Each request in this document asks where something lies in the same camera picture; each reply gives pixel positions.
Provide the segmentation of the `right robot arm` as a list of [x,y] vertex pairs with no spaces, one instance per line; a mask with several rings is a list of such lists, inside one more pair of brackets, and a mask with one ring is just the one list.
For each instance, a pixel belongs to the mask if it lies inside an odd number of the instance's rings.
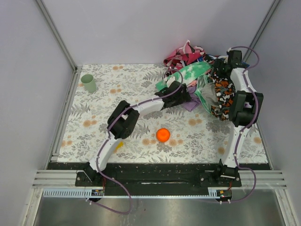
[[227,50],[227,58],[217,58],[210,75],[216,92],[218,106],[212,114],[222,121],[231,122],[230,135],[223,157],[213,173],[218,186],[240,183],[239,165],[243,142],[250,128],[257,122],[263,94],[255,90],[248,77],[251,66],[242,61],[241,47]]

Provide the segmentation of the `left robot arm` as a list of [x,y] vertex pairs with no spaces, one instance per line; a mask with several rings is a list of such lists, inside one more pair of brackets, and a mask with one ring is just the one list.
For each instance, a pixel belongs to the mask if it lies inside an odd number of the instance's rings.
[[130,105],[121,101],[108,118],[106,138],[94,157],[85,163],[77,174],[77,182],[85,185],[95,183],[101,178],[113,151],[122,140],[128,138],[134,131],[140,117],[152,112],[189,102],[191,96],[186,84],[173,81],[171,85],[155,93],[147,100]]

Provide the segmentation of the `black orange camouflage cloth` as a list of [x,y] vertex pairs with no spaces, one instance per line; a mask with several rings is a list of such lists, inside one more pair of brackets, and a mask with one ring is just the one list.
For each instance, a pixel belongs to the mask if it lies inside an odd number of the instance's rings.
[[219,77],[211,71],[209,80],[213,82],[217,103],[211,106],[211,114],[221,121],[229,119],[230,107],[234,101],[235,86],[230,78]]

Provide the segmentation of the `purple polo shirt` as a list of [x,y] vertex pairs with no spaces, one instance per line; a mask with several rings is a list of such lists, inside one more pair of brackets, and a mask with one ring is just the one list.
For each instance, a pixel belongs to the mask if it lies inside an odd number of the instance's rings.
[[201,102],[195,94],[191,94],[191,101],[182,104],[183,108],[189,112],[192,112],[196,107],[198,107]]

